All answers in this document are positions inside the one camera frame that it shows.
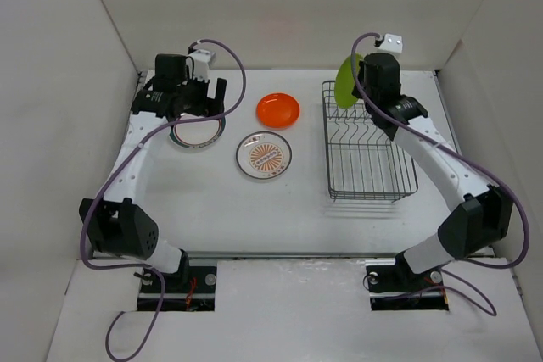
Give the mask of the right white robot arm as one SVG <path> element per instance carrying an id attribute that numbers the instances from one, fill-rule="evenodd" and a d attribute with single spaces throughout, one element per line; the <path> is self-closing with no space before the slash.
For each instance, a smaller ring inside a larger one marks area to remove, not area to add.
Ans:
<path id="1" fill-rule="evenodd" d="M 395 257 L 392 278 L 410 289 L 423 273 L 462 260 L 507 235 L 512 200 L 458 159 L 428 111 L 401 92 L 400 65 L 387 53 L 370 53 L 359 64 L 361 98 L 373 124 L 406 151 L 438 189 L 450 211 L 437 231 Z"/>

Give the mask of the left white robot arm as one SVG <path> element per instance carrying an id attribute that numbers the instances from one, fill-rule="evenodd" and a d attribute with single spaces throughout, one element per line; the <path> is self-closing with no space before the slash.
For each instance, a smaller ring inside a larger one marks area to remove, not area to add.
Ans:
<path id="1" fill-rule="evenodd" d="M 215 96 L 208 95 L 215 58 L 194 47 L 187 55 L 156 56 L 154 76 L 132 101 L 126 136 L 108 180 L 79 208 L 83 246 L 157 270 L 173 292 L 189 283 L 187 255 L 161 237 L 143 201 L 155 156 L 177 125 L 208 118 L 223 122 L 226 80 L 218 79 Z"/>

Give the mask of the lime green plate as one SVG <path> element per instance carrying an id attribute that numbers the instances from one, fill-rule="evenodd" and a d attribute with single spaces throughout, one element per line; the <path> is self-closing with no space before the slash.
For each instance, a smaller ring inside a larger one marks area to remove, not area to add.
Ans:
<path id="1" fill-rule="evenodd" d="M 359 100 L 360 93 L 352 72 L 351 57 L 339 66 L 334 84 L 334 99 L 340 109 L 349 109 Z"/>

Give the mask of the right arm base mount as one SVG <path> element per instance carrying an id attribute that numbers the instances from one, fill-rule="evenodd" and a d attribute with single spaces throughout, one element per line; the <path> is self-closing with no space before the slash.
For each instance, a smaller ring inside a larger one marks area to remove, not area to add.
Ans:
<path id="1" fill-rule="evenodd" d="M 391 259 L 365 264 L 365 288 L 372 311 L 448 311 L 443 276 L 438 268 L 422 274 L 404 273 Z"/>

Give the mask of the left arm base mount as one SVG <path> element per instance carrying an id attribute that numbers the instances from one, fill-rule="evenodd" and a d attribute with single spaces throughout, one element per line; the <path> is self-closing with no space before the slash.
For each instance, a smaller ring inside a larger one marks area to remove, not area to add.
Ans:
<path id="1" fill-rule="evenodd" d="M 140 279 L 137 311 L 154 311 L 161 294 L 159 277 L 150 269 L 135 272 Z M 199 312 L 215 309 L 217 264 L 182 256 L 182 267 L 175 274 L 163 274 L 165 295 L 161 311 Z"/>

